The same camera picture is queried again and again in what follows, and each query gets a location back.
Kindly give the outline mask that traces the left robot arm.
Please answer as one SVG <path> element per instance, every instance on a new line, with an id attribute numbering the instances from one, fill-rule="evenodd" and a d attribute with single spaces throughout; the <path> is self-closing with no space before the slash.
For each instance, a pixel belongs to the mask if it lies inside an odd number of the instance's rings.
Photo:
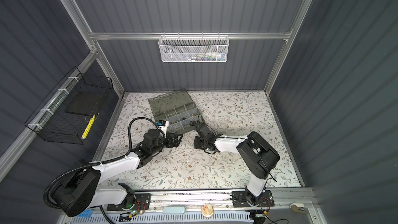
<path id="1" fill-rule="evenodd" d="M 69 217 L 81 214 L 87 208 L 117 205 L 136 212 L 141 204 L 135 191 L 125 183 L 103 186 L 102 182 L 128 170 L 136 170 L 148 164 L 164 148 L 175 148 L 183 135 L 164 134 L 160 129 L 150 129 L 142 142 L 125 155 L 102 162 L 87 163 L 84 160 L 54 179 L 44 191 L 44 202 L 51 208 L 62 209 Z"/>

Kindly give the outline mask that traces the black hex bolt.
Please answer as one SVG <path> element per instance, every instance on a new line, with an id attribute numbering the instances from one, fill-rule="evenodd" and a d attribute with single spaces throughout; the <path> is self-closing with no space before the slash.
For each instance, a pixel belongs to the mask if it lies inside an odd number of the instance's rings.
<path id="1" fill-rule="evenodd" d="M 198 127 L 200 125 L 199 121 L 190 121 L 190 126 Z"/>

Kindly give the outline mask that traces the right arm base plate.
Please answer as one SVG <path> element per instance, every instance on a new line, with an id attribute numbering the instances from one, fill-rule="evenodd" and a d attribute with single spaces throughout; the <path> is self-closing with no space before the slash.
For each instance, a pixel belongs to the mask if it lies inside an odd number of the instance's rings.
<path id="1" fill-rule="evenodd" d="M 275 202 L 270 190 L 262 191 L 259 196 L 254 196 L 248 190 L 233 191 L 230 195 L 230 200 L 233 202 L 235 208 L 245 207 L 274 207 Z"/>

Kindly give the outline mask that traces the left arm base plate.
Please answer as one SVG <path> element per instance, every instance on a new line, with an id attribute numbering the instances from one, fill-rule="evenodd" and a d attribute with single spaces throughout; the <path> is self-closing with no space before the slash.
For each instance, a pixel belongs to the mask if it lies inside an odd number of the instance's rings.
<path id="1" fill-rule="evenodd" d="M 107 211 L 146 211 L 151 203 L 151 194 L 127 195 L 118 205 L 107 205 Z"/>

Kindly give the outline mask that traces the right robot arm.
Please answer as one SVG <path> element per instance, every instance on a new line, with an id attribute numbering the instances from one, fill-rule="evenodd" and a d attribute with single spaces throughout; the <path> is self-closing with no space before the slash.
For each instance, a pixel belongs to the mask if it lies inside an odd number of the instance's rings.
<path id="1" fill-rule="evenodd" d="M 251 132 L 247 136 L 227 136 L 216 134 L 208 125 L 196 127 L 197 136 L 194 148 L 208 154 L 231 152 L 241 156 L 251 172 L 249 184 L 246 186 L 246 196 L 249 200 L 259 199 L 266 182 L 271 177 L 271 170 L 280 161 L 279 153 L 259 133 Z"/>

